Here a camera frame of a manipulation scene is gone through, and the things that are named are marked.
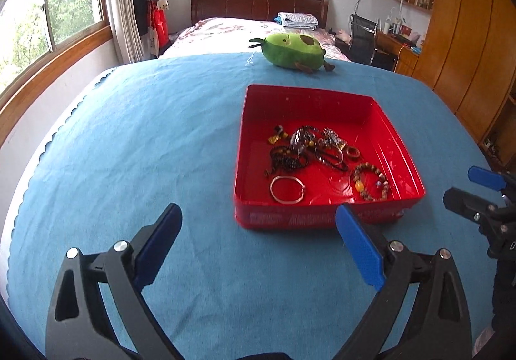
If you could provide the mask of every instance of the metal screw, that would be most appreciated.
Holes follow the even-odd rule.
[[[73,259],[79,254],[79,250],[77,248],[70,248],[66,251],[66,257]]]
[[[115,243],[113,245],[113,249],[116,252],[122,252],[122,251],[125,251],[128,246],[129,246],[129,244],[126,241],[118,241],[117,243]]]
[[[439,255],[443,259],[450,259],[452,254],[451,254],[450,251],[448,251],[448,249],[442,248],[442,249],[439,250]]]
[[[403,251],[403,248],[404,248],[403,244],[400,241],[392,241],[391,244],[389,245],[389,247],[394,252],[401,252],[401,251]]]

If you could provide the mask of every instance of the white curtain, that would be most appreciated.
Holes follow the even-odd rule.
[[[123,64],[140,62],[144,59],[144,50],[136,26],[133,0],[106,0],[106,2],[118,59]]]

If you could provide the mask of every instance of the wooden headboard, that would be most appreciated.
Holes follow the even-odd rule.
[[[278,12],[312,14],[326,28],[328,0],[192,0],[192,25],[216,17],[272,21]]]

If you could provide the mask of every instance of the avocado plush toy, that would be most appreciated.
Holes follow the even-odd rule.
[[[334,65],[324,61],[326,50],[319,41],[308,35],[278,33],[268,35],[264,40],[253,38],[249,41],[259,43],[249,48],[261,46],[264,57],[273,65],[299,69],[305,73],[312,73],[322,65],[328,72],[335,69]]]

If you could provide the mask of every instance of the wooden cabinet door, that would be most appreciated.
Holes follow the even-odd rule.
[[[481,61],[457,117],[476,141],[482,140],[512,84],[516,68],[516,9],[511,0],[493,0]]]
[[[516,105],[508,102],[493,127],[496,144],[500,147],[498,154],[504,165],[509,165],[516,154]]]
[[[434,91],[452,110],[473,80],[486,43],[493,0],[462,0],[453,42]]]
[[[413,77],[434,88],[450,49],[461,0],[435,0],[425,44]]]
[[[412,76],[412,73],[414,72],[414,69],[412,69],[408,64],[402,62],[401,60],[398,60],[398,63],[396,63],[396,69],[394,70],[395,73],[398,73],[399,75],[405,75],[405,76]]]

